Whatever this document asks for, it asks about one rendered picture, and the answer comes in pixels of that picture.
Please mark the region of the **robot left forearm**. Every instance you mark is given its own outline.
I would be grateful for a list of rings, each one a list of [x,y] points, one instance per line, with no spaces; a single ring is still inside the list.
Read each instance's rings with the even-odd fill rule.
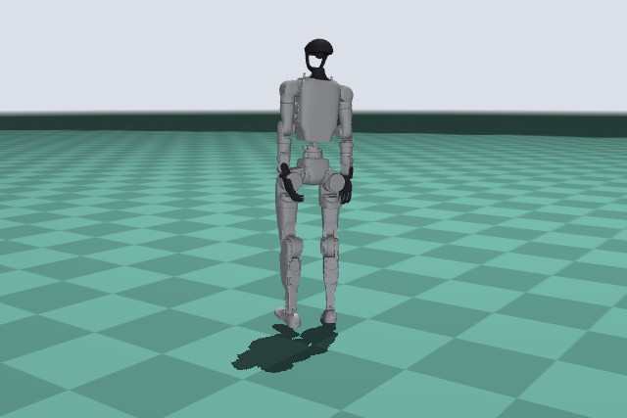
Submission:
[[[277,161],[278,161],[278,166],[277,166],[277,172],[279,174],[282,173],[280,165],[282,163],[287,163],[289,170],[290,170],[290,154],[291,151],[288,151],[291,149],[291,144],[292,144],[292,139],[289,139],[290,137],[283,137],[283,124],[280,121],[277,124],[277,143],[278,143],[278,150],[277,150]]]

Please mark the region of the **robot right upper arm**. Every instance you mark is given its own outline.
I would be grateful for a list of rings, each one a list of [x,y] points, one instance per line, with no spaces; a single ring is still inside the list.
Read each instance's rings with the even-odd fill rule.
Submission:
[[[352,137],[352,100],[354,95],[350,87],[340,85],[340,88],[341,96],[338,116],[341,124],[336,127],[335,136],[341,140]]]

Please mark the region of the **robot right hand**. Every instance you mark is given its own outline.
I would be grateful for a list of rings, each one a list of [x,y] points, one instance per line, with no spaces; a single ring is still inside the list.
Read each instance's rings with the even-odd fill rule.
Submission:
[[[342,174],[341,171],[340,171],[340,174]],[[343,175],[343,176],[345,178],[345,186],[344,186],[344,188],[341,191],[339,191],[339,196],[341,196],[341,205],[344,205],[345,203],[348,203],[351,200],[352,183],[351,183],[350,179],[353,178],[353,167],[352,166],[350,167],[349,175]],[[345,194],[345,197],[344,197],[344,194]],[[347,200],[347,198],[348,198],[348,200]]]

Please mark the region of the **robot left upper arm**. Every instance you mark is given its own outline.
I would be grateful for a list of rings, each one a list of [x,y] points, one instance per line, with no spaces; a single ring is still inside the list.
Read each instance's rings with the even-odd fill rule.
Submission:
[[[295,133],[293,116],[295,111],[295,95],[300,91],[302,80],[286,80],[279,87],[280,114],[283,124],[283,135],[290,136]]]

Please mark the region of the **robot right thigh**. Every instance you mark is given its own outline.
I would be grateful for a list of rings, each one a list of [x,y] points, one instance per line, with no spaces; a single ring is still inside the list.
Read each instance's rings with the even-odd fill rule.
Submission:
[[[328,169],[329,178],[326,184],[319,185],[318,197],[322,214],[322,233],[320,252],[334,256],[335,238],[338,238],[338,216],[341,207],[339,191],[345,186],[345,178],[339,172]]]

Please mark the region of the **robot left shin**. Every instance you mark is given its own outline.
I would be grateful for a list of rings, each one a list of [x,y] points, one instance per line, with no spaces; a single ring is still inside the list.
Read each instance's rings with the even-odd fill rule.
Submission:
[[[280,272],[284,286],[285,313],[291,315],[291,310],[296,313],[297,290],[300,283],[302,262],[299,257],[292,257],[292,245],[289,239],[281,243]]]

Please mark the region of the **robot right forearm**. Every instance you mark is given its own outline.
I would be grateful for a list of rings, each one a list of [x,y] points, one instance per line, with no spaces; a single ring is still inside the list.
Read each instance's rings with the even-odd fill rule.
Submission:
[[[341,140],[339,143],[340,146],[340,164],[341,164],[341,173],[342,175],[349,175],[349,169],[353,166],[353,147],[354,147],[354,136],[352,131],[352,137],[346,140]],[[353,168],[354,172],[354,168]]]

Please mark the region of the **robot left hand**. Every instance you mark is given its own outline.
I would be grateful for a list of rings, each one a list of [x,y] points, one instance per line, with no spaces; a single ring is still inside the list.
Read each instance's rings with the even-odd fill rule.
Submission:
[[[289,193],[291,199],[298,203],[303,202],[304,198],[302,197],[304,197],[304,195],[297,194],[295,190],[293,189],[291,180],[289,178],[288,179],[286,178],[286,176],[291,173],[291,171],[289,170],[288,164],[282,163],[280,165],[280,168],[281,168],[282,173],[279,175],[279,177],[282,178],[284,187],[286,191]]]

